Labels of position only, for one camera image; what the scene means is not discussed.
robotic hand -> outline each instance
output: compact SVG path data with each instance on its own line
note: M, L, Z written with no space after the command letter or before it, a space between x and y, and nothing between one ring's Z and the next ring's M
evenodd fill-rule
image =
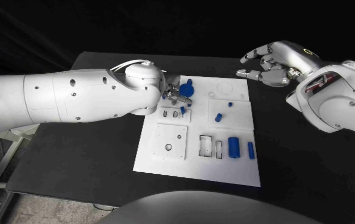
M259 80L271 87L284 87L294 79L300 83L287 95L287 103L324 132L342 128L355 131L355 62L327 65L300 45L278 41L252 50L240 59L261 58L264 71L238 70L236 76Z
M115 71L125 68L125 73ZM164 74L147 60L106 69L0 76L0 132L37 123L92 122L126 113L148 115L161 95L178 95L180 76Z

black background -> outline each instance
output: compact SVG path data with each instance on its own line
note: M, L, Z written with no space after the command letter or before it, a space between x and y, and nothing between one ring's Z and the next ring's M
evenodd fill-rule
M352 10L353 0L0 0L0 73L69 70L82 51L240 57L277 40L342 62L355 56ZM272 189L258 198L323 222L349 223L353 133L317 131L291 107L278 105L290 90L264 86L265 94L256 95L256 84L249 82L252 107L264 103L272 110L255 121L256 148L268 152L258 154L259 178L262 188Z

round hole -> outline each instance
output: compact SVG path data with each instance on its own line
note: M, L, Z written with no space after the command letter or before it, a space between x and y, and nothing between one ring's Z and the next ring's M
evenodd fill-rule
M167 144L167 145L164 146L164 149L168 151L168 150L171 149L171 145Z

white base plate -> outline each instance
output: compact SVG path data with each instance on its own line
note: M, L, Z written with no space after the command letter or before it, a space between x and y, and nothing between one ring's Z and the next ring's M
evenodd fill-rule
M157 126L163 122L161 112L154 112L144 118L132 170L259 187L246 80L181 76L180 84L186 83L189 78L193 81L191 86L194 88L190 97L193 100L191 107L180 102L176 106L171 106L167 99L160 99L157 104L157 108L180 108L183 105L184 110L190 110L190 119L178 119L177 117L176 122L173 122L173 119L164 122L164 124L187 128L184 156L181 157L180 151L171 154L173 157L168 154L163 155L164 151L160 147L176 141L173 139L170 141L163 140L157 144ZM213 122L216 112L222 114L219 123ZM212 157L199 156L200 135L212 137ZM239 138L240 157L236 159L228 157L229 137ZM216 159L215 141L222 143L222 159ZM253 143L255 159L249 159L248 142ZM155 156L152 154L155 151L160 151L163 156Z

blue object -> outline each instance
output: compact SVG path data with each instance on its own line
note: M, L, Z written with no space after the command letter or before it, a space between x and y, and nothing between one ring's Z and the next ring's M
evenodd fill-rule
M219 121L220 121L220 119L222 119L222 114L220 114L220 113L217 113L217 114L216 114L215 121L216 121L216 122L219 122Z
M255 159L252 142L248 142L249 159Z
M178 94L184 97L193 95L191 79L187 79L187 83L180 85Z
M235 137L228 138L228 154L229 154L230 158L239 158L240 157L239 139Z
M181 110L181 114L184 114L184 107L183 106L180 106L180 110Z

